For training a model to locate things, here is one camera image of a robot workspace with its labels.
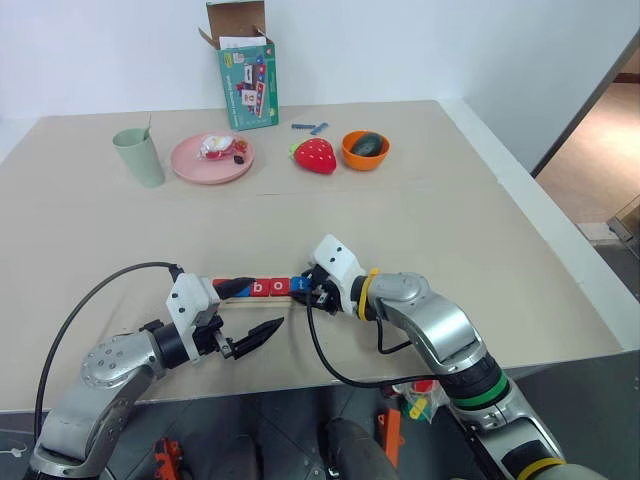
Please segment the black cable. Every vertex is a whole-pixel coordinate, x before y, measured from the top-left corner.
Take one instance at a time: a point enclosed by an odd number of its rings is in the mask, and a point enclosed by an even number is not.
[[[51,369],[51,364],[53,363],[53,357],[55,356],[56,351],[58,350],[58,346],[62,341],[62,337],[64,337],[64,334],[69,328],[69,325],[71,325],[71,322],[76,317],[76,315],[78,315],[78,312],[82,309],[82,307],[84,307],[87,304],[87,302],[91,300],[91,297],[93,297],[96,293],[98,293],[105,285],[115,280],[119,276],[124,275],[125,273],[129,273],[133,270],[140,270],[142,268],[149,268],[149,267],[168,268],[169,272],[174,278],[175,276],[177,276],[177,273],[182,272],[182,269],[178,265],[176,265],[175,263],[168,263],[168,262],[137,263],[135,265],[131,265],[129,267],[125,267],[121,270],[118,270],[114,274],[102,280],[95,287],[93,287],[93,289],[89,293],[87,293],[84,296],[84,298],[80,300],[80,302],[78,302],[78,304],[75,306],[75,308],[71,311],[67,319],[62,324],[62,327],[60,327],[60,330],[58,330],[58,334],[56,335],[56,338],[53,340],[53,343],[51,344],[51,348],[49,349],[49,353],[47,354],[47,359],[45,360],[44,366],[42,367],[42,373],[40,374],[40,382],[38,383],[38,393],[36,394],[36,408],[33,416],[34,443],[38,440],[38,437],[40,436],[40,430],[42,428],[42,403],[44,401],[44,389],[47,385],[47,377],[49,376],[49,370]]]
[[[400,383],[410,383],[416,382],[418,380],[435,380],[437,377],[435,375],[414,375],[412,377],[400,377],[394,380],[382,380],[379,382],[358,382],[356,380],[351,380],[350,378],[345,377],[340,372],[338,372],[335,368],[331,366],[327,357],[324,356],[322,352],[322,347],[320,347],[320,342],[318,341],[318,335],[316,334],[316,327],[313,323],[313,312],[311,307],[311,292],[307,291],[307,320],[309,321],[309,331],[311,332],[311,340],[313,340],[313,346],[316,349],[316,353],[318,357],[320,357],[320,361],[324,368],[326,368],[331,375],[336,377],[342,383],[346,383],[347,385],[351,385],[352,387],[358,388],[382,388],[389,387],[391,385],[398,385]]]
[[[382,329],[382,320],[378,316],[376,316],[376,325],[378,326],[378,352],[380,354],[389,355],[390,353],[395,353],[395,352],[397,352],[399,350],[402,350],[403,348],[407,348],[409,345],[411,345],[411,340],[407,340],[406,342],[399,343],[395,347],[391,347],[391,348],[387,348],[387,349],[382,348],[384,332],[383,332],[383,329]]]

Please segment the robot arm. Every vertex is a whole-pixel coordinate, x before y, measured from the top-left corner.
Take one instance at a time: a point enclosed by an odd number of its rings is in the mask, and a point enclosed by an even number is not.
[[[449,408],[489,478],[522,480],[541,473],[574,478],[576,466],[566,466],[552,434],[489,354],[467,315],[431,290],[424,277],[376,270],[367,275],[332,235],[313,252],[311,265],[313,306],[363,321],[378,317],[407,333],[450,397]],[[603,478],[578,470],[580,478]]]
[[[80,376],[43,425],[25,478],[97,478],[111,457],[138,398],[168,369],[219,351],[236,359],[262,345],[283,318],[252,329],[239,342],[225,338],[217,314],[222,299],[254,280],[230,280],[214,289],[206,278],[180,274],[167,298],[173,323],[151,322],[118,335],[85,356]]]

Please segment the blue block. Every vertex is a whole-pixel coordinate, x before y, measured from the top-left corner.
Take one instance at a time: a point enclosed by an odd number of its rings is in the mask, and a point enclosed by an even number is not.
[[[292,277],[290,290],[292,292],[306,292],[311,288],[311,282],[307,277]]]
[[[234,295],[234,297],[248,297],[249,296],[249,289],[251,287],[247,287],[244,290],[242,290],[241,292],[238,292]]]

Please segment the green box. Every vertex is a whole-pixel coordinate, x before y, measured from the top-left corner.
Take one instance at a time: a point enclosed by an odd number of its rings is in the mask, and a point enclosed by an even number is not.
[[[229,125],[234,130],[278,123],[276,48],[264,33],[264,2],[207,3],[211,36],[200,35],[216,50]],[[264,46],[220,50],[219,38],[264,36]]]

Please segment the beige tabletop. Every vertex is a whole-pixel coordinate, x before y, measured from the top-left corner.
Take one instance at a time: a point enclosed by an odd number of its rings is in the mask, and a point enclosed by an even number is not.
[[[290,107],[281,124],[243,132],[256,149],[246,175],[198,186],[169,172],[182,139],[227,125],[222,110],[155,112],[152,137],[167,182],[148,190],[111,146],[146,113],[40,120],[0,165],[0,410],[33,408],[36,381],[60,324],[98,281],[120,267],[175,261],[207,276],[291,276],[333,233],[368,269],[416,271],[467,312],[504,367],[618,352],[589,300],[437,102]],[[289,146],[308,138],[290,124],[386,135],[391,152],[373,172],[339,164],[303,171]],[[100,338],[168,320],[166,271],[136,272],[104,289],[77,317],[50,376],[51,406]],[[265,302],[222,309],[227,336],[285,315],[279,331],[239,361],[211,356],[170,372],[145,396],[194,398],[332,382],[313,350],[304,310]],[[317,315],[326,354],[353,378],[427,373],[411,351],[380,356],[375,326]],[[389,327],[386,342],[403,339]]]

